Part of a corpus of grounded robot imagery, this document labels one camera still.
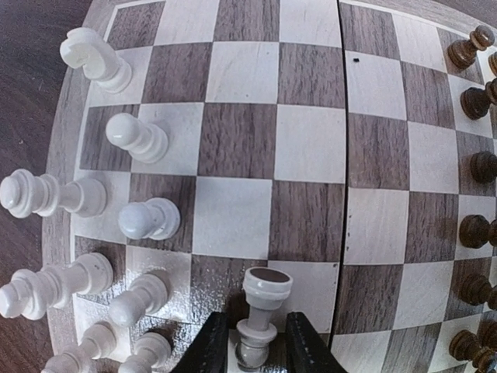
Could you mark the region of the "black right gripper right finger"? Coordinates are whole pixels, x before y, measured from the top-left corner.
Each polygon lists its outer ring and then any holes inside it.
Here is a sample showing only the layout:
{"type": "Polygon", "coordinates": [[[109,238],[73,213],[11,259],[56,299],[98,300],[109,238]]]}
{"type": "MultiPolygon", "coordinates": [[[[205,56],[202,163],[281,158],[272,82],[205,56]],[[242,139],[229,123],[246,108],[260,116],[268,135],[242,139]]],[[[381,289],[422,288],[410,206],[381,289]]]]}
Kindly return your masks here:
{"type": "Polygon", "coordinates": [[[288,372],[342,371],[342,366],[303,312],[287,314],[285,346],[288,372]]]}

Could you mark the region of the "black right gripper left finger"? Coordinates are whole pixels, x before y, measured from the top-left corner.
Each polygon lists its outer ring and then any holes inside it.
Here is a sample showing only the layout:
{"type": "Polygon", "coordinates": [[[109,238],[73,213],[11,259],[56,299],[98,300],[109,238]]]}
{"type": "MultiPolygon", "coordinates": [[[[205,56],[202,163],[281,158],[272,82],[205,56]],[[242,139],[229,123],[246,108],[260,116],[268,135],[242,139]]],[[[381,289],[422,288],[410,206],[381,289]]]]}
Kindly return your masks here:
{"type": "Polygon", "coordinates": [[[226,372],[228,316],[212,312],[180,360],[181,372],[226,372]]]}

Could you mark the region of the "white chess pawn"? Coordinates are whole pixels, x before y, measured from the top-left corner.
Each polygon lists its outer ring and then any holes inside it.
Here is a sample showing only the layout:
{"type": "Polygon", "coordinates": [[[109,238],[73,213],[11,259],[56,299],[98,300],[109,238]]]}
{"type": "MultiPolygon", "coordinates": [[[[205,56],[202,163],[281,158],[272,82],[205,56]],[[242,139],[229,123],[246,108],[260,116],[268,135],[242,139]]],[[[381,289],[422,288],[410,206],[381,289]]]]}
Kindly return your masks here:
{"type": "Polygon", "coordinates": [[[242,368],[255,370],[266,362],[269,344],[277,336],[277,329],[270,320],[290,296],[292,284],[293,278],[280,270],[267,267],[246,270],[242,288],[249,313],[237,323],[239,342],[235,347],[235,356],[242,368]]]}
{"type": "Polygon", "coordinates": [[[153,368],[165,365],[171,357],[172,348],[161,334],[147,332],[137,339],[134,352],[119,368],[118,373],[152,372],[153,368]]]}
{"type": "Polygon", "coordinates": [[[158,125],[142,122],[129,113],[118,113],[108,120],[106,137],[145,164],[158,162],[169,148],[169,137],[158,125]]]}

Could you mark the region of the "white chess piece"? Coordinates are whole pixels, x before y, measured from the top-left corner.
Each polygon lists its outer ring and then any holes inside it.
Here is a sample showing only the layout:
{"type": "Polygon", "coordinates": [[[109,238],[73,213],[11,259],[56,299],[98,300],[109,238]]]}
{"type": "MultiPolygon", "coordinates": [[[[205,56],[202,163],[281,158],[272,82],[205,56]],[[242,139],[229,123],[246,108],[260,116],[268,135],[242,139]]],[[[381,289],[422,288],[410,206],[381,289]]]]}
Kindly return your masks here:
{"type": "Polygon", "coordinates": [[[38,320],[50,308],[65,307],[73,294],[100,294],[112,283],[112,265],[101,253],[81,255],[67,267],[49,265],[36,273],[20,269],[1,287],[1,316],[38,320]]]}

